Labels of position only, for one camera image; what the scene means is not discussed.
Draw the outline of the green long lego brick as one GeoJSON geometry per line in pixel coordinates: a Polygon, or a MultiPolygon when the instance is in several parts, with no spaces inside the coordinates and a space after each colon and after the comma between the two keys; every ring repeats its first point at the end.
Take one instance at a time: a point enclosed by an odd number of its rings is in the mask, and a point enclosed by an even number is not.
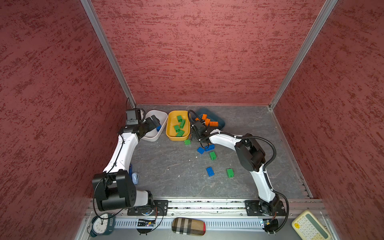
{"type": "Polygon", "coordinates": [[[180,122],[180,128],[181,129],[183,129],[184,128],[184,126],[185,126],[185,123],[186,123],[186,120],[181,120],[181,122],[180,122]]]}

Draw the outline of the white plastic container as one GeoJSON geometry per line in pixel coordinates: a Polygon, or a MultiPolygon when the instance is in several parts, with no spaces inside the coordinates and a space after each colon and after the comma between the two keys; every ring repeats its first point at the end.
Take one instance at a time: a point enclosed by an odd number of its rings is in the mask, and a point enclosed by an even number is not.
{"type": "Polygon", "coordinates": [[[161,133],[166,128],[167,121],[168,121],[168,114],[166,112],[159,111],[159,110],[151,110],[146,114],[146,118],[151,117],[152,115],[154,115],[159,120],[160,126],[162,126],[162,127],[161,127],[159,132],[157,132],[157,128],[156,128],[156,129],[150,131],[149,133],[147,133],[142,138],[142,140],[145,140],[148,142],[155,142],[159,139],[161,133]]]}

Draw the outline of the teal plastic container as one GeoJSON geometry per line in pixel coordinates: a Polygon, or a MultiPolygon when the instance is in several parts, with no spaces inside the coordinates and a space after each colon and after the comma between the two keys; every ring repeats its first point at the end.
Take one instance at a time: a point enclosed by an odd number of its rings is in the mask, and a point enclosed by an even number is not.
{"type": "Polygon", "coordinates": [[[200,118],[202,118],[203,114],[205,114],[205,115],[207,115],[207,118],[210,119],[211,121],[218,122],[219,130],[222,130],[226,125],[225,121],[221,117],[219,117],[217,114],[215,114],[214,112],[212,112],[211,110],[209,110],[207,108],[200,108],[199,110],[196,111],[196,114],[200,118]]]}

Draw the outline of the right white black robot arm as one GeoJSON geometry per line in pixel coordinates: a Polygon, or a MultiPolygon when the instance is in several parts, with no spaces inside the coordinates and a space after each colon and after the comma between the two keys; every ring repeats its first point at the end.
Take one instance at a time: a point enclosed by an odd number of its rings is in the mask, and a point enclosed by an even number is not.
{"type": "Polygon", "coordinates": [[[251,134],[233,135],[217,127],[209,127],[194,111],[188,111],[188,119],[193,137],[201,144],[221,145],[236,152],[242,167],[249,171],[256,184],[260,212],[266,216],[277,213],[281,195],[274,190],[267,173],[267,166],[272,163],[277,151],[268,140],[251,134]]]}

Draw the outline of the plaid fabric case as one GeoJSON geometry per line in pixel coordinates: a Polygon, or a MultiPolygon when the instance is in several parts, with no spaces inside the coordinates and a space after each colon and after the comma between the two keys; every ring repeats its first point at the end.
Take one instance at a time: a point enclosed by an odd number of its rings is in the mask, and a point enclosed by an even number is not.
{"type": "Polygon", "coordinates": [[[171,226],[175,234],[203,236],[206,233],[206,224],[201,220],[190,218],[175,218],[171,226]]]}

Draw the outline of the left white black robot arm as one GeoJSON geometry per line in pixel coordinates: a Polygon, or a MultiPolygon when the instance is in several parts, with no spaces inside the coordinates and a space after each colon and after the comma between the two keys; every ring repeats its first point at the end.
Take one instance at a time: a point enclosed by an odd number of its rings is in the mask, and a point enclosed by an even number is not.
{"type": "Polygon", "coordinates": [[[155,208],[151,192],[136,189],[129,167],[139,140],[161,123],[155,115],[144,119],[142,110],[138,108],[128,110],[126,114],[126,125],[119,130],[118,144],[111,160],[103,172],[94,175],[92,180],[94,207],[101,212],[135,207],[155,208]]]}

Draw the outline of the blue long lego brick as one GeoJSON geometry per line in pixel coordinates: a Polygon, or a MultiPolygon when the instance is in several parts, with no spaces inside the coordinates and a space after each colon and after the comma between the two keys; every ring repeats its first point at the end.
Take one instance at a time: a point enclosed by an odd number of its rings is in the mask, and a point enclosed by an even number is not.
{"type": "Polygon", "coordinates": [[[208,152],[208,151],[213,151],[215,149],[215,145],[209,145],[205,148],[205,151],[208,152]]]}

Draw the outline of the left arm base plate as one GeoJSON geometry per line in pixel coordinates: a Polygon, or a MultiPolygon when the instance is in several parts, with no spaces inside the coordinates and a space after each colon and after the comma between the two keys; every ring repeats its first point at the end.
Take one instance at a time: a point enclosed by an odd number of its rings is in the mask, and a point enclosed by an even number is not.
{"type": "Polygon", "coordinates": [[[154,200],[154,206],[139,206],[129,208],[127,210],[128,216],[143,216],[143,217],[155,217],[166,216],[168,211],[168,200],[154,200]]]}

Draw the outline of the teal analog clock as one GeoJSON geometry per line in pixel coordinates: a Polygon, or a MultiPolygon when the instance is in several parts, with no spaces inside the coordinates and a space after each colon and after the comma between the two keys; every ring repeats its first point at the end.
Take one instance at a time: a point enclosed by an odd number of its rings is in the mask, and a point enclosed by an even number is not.
{"type": "Polygon", "coordinates": [[[88,226],[88,233],[91,237],[110,235],[115,228],[116,217],[110,213],[104,213],[100,217],[95,216],[88,226]]]}

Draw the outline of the blue small lego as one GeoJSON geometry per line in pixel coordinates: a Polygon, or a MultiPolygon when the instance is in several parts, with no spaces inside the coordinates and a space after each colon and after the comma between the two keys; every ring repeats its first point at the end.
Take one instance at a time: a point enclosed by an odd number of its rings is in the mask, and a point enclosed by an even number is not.
{"type": "Polygon", "coordinates": [[[198,153],[200,153],[200,154],[203,154],[203,153],[205,152],[205,150],[204,150],[203,148],[201,148],[201,147],[199,147],[199,148],[197,149],[197,151],[198,151],[198,153]]]}

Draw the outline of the yellow plastic container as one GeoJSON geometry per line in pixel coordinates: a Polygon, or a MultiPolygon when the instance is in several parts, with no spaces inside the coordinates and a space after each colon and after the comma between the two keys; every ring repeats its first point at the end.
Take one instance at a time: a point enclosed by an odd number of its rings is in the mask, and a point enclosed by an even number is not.
{"type": "Polygon", "coordinates": [[[166,134],[171,141],[185,141],[185,140],[187,140],[190,136],[190,132],[191,132],[190,129],[191,129],[191,127],[190,127],[190,121],[188,119],[188,112],[187,111],[171,111],[168,114],[166,134]],[[176,137],[177,132],[174,129],[175,125],[180,125],[180,123],[177,120],[177,116],[179,116],[179,115],[182,116],[184,120],[186,120],[184,128],[183,129],[180,128],[181,130],[185,131],[185,134],[183,135],[183,137],[176,137]]]}

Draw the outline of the green lego plate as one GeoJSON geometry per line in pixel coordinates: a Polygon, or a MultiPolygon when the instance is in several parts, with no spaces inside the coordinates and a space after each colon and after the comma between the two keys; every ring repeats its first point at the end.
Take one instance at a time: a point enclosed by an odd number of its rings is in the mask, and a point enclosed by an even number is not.
{"type": "Polygon", "coordinates": [[[179,130],[179,131],[177,132],[176,137],[183,137],[184,134],[185,134],[185,131],[183,131],[183,130],[179,130]]]}

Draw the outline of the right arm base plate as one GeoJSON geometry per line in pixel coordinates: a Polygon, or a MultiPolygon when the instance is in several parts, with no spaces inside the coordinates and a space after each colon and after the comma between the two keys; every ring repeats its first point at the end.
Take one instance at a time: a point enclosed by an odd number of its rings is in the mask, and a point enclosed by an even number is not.
{"type": "Polygon", "coordinates": [[[263,210],[259,200],[245,200],[247,216],[283,217],[287,214],[282,201],[278,201],[273,210],[263,210]]]}

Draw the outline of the yellow calculator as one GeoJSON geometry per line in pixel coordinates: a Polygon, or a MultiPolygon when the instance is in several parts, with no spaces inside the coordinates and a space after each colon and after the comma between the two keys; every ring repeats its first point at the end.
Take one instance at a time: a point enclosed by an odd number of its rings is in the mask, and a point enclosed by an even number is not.
{"type": "Polygon", "coordinates": [[[292,222],[292,228],[302,240],[331,240],[331,234],[308,210],[301,213],[292,222]]]}

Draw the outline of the green small lego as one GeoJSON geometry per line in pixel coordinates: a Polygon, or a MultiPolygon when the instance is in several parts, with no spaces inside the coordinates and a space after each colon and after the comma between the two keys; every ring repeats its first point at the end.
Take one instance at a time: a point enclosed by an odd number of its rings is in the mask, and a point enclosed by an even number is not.
{"type": "Polygon", "coordinates": [[[209,155],[210,155],[210,158],[211,158],[212,161],[217,159],[217,155],[216,155],[215,152],[209,152],[209,155]]]}

